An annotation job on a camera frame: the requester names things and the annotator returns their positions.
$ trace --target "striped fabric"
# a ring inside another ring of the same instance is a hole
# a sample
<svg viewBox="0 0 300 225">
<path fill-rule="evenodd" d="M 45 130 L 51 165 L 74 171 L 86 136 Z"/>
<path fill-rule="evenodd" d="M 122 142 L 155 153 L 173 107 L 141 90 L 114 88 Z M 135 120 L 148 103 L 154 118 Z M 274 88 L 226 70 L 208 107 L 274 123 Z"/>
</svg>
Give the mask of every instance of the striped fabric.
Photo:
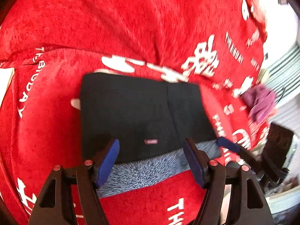
<svg viewBox="0 0 300 225">
<path fill-rule="evenodd" d="M 268 68 L 266 86 L 277 93 L 278 113 L 271 118 L 286 128 L 300 133 L 300 48 L 295 44 L 282 58 Z"/>
<path fill-rule="evenodd" d="M 276 92 L 277 98 L 275 101 L 276 106 L 279 108 L 300 93 L 299 46 L 295 44 L 282 58 L 273 63 L 268 70 L 270 78 L 266 86 Z"/>
</svg>

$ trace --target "grey fuzzy fabric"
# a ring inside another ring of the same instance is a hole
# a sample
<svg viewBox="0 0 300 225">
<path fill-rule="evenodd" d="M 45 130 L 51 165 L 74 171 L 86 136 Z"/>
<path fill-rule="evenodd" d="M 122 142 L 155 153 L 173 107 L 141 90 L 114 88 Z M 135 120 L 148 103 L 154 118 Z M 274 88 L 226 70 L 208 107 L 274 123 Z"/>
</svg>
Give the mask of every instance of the grey fuzzy fabric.
<svg viewBox="0 0 300 225">
<path fill-rule="evenodd" d="M 215 140 L 196 144 L 210 159 L 220 157 Z M 189 170 L 183 149 L 136 162 L 116 164 L 107 182 L 97 190 L 97 195 L 108 197 L 122 192 L 155 185 L 169 177 Z"/>
</svg>

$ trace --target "red blanket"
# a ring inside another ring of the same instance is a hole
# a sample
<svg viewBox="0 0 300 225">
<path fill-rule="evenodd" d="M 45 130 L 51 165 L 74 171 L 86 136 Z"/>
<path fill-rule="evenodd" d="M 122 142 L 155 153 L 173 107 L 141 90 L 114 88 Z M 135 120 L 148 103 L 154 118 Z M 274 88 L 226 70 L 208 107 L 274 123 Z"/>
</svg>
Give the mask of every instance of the red blanket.
<svg viewBox="0 0 300 225">
<path fill-rule="evenodd" d="M 81 162 L 70 102 L 86 73 L 197 83 L 217 135 L 255 146 L 265 126 L 232 97 L 263 60 L 248 14 L 244 0 L 18 0 L 0 29 L 1 67 L 16 70 L 0 109 L 0 192 L 20 225 L 53 166 Z M 204 193 L 187 171 L 101 203 L 111 224 L 188 224 Z M 74 204 L 83 224 L 76 192 Z"/>
</svg>

